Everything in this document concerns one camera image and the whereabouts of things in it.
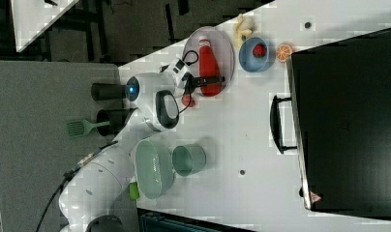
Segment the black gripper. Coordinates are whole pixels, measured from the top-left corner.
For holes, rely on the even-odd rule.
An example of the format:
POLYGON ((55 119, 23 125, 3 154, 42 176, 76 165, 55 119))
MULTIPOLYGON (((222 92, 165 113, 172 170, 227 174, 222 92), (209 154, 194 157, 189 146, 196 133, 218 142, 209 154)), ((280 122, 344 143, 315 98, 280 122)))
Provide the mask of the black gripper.
POLYGON ((198 87, 223 83, 226 78, 224 76, 194 77, 191 74, 187 74, 182 78, 182 80, 185 82, 183 95, 186 96, 192 94, 198 87))

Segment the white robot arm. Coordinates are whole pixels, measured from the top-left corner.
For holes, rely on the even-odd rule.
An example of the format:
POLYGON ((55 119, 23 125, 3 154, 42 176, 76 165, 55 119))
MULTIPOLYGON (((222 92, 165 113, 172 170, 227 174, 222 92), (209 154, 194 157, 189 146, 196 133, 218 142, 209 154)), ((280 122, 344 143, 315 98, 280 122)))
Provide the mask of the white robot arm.
POLYGON ((110 208, 135 175, 132 149, 141 140, 176 127, 180 114, 177 97, 225 81, 219 74, 194 77, 189 72, 148 72, 129 78, 122 86, 122 97, 135 107, 128 116, 116 118, 121 129, 112 141, 69 173, 71 180, 58 201, 68 224, 60 232, 124 232, 110 208))

